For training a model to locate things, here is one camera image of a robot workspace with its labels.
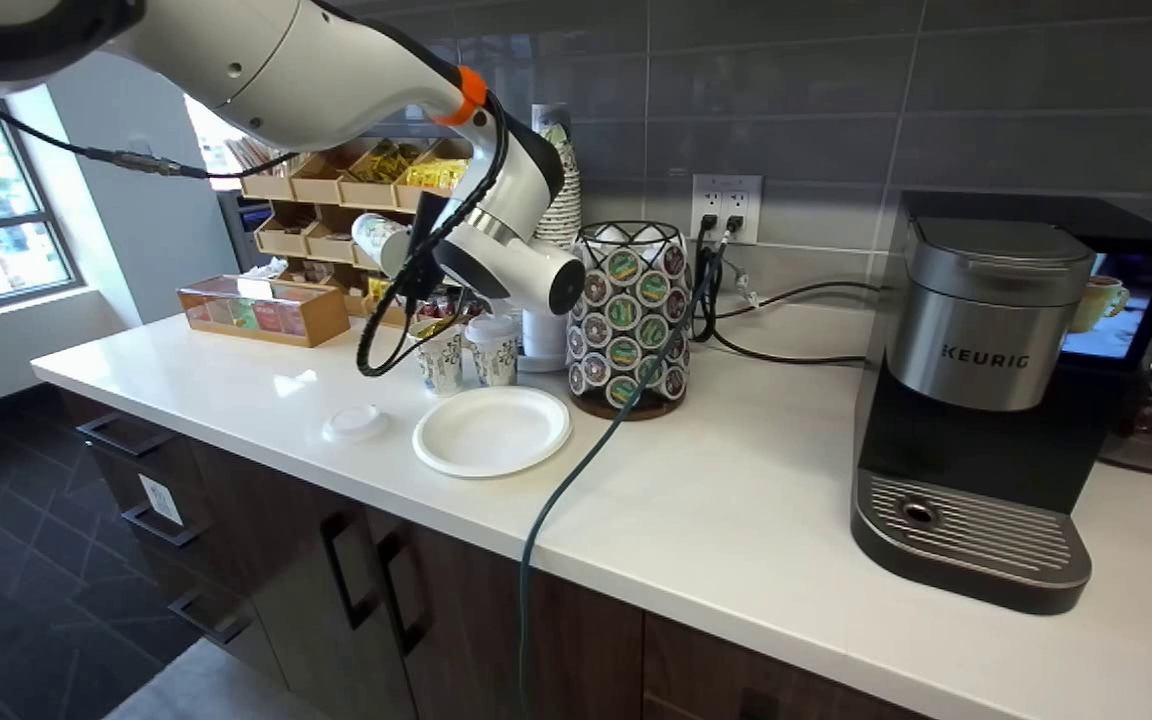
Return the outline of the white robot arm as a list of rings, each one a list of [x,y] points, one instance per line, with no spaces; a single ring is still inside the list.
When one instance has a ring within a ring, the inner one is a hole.
[[[430,261],[484,301],[574,307],[582,265],[535,240],[563,188],[561,155],[476,69],[326,0],[0,0],[0,97],[96,53],[159,72],[233,127],[291,151],[360,141],[398,109],[424,111],[473,147]]]

